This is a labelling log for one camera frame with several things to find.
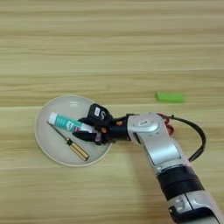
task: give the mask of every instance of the green object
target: green object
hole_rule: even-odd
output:
[[[186,97],[181,93],[165,93],[165,92],[156,92],[156,98],[159,102],[185,102]]]

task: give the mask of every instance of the toothpaste tube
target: toothpaste tube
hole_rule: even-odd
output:
[[[49,123],[55,125],[58,128],[71,132],[76,132],[79,130],[88,131],[89,133],[94,132],[94,128],[92,126],[83,122],[75,121],[69,117],[54,112],[52,112],[50,115]]]

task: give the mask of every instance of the robotic arm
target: robotic arm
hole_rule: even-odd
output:
[[[224,224],[221,210],[205,191],[178,143],[170,137],[161,115],[149,113],[114,119],[104,107],[93,104],[88,116],[80,120],[97,130],[94,134],[73,133],[80,139],[96,144],[125,139],[144,148],[175,223]]]
[[[205,191],[179,145],[170,138],[161,116],[130,116],[128,132],[133,143],[144,147],[175,223],[224,223],[221,210]]]

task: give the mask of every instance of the wood grain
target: wood grain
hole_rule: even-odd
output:
[[[172,223],[140,148],[113,145],[99,163],[54,163],[35,142],[35,117],[59,95],[83,95],[113,115],[175,114],[201,125],[193,164],[224,211],[224,2],[0,0],[0,223]],[[179,91],[185,104],[157,103]],[[175,123],[187,155],[200,144]]]

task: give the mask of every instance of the red cable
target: red cable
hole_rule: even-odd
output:
[[[167,116],[167,115],[163,115],[163,114],[158,114],[159,116],[161,116],[164,119],[164,124],[169,132],[169,135],[171,136],[174,133],[174,128],[170,125],[170,121],[171,119]]]

